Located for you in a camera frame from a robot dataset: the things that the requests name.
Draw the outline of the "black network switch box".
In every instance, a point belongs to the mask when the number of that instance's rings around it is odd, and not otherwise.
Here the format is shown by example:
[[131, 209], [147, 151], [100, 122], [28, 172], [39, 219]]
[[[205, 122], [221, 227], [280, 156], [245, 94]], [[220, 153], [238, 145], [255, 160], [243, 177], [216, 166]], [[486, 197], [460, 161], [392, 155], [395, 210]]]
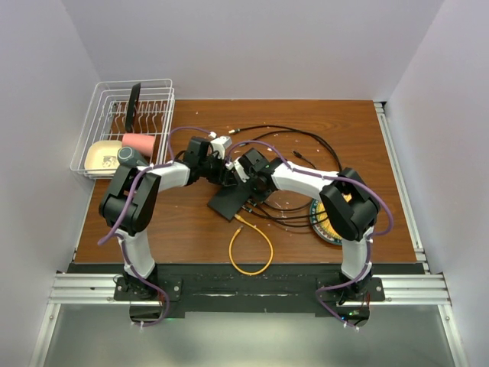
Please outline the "black network switch box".
[[250, 190], [244, 184], [221, 187], [209, 200], [207, 206], [231, 222], [250, 195]]

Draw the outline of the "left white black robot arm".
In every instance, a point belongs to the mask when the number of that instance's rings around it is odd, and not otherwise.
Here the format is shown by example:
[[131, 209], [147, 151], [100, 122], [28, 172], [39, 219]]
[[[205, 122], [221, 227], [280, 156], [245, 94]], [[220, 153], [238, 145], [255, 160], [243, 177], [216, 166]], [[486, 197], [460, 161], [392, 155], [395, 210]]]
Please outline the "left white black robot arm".
[[148, 164], [132, 147], [119, 149], [119, 167], [99, 205], [99, 214], [110, 227], [99, 244], [116, 237], [125, 263], [124, 291], [142, 300], [155, 297], [163, 300], [147, 237], [158, 193], [189, 186], [203, 177], [222, 185], [225, 152], [231, 145], [232, 139], [228, 136], [212, 140], [193, 137], [181, 159], [156, 165]]

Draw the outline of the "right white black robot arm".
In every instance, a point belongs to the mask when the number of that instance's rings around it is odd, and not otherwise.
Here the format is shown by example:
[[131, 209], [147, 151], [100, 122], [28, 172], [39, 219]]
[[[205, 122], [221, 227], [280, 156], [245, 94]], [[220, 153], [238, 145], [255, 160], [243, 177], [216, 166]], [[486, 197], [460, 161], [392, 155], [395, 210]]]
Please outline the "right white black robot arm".
[[384, 202], [355, 170], [318, 171], [282, 157], [269, 161], [254, 148], [236, 159], [234, 166], [241, 182], [254, 194], [267, 196], [282, 190], [321, 201], [332, 229], [342, 241], [342, 266], [340, 283], [320, 290], [341, 290], [349, 300], [358, 300], [367, 292], [371, 244], [377, 235], [374, 226]]

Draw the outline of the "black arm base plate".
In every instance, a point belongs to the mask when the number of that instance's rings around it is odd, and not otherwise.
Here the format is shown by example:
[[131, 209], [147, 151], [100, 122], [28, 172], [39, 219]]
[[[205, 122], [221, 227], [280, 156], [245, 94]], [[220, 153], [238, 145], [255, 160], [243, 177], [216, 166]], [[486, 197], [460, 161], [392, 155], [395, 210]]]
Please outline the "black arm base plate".
[[133, 303], [133, 321], [190, 312], [337, 313], [359, 326], [368, 321], [369, 306], [385, 299], [382, 280], [368, 275], [340, 288], [345, 281], [337, 265], [271, 265], [257, 276], [227, 264], [157, 265], [145, 282], [126, 274], [115, 277], [114, 299]]

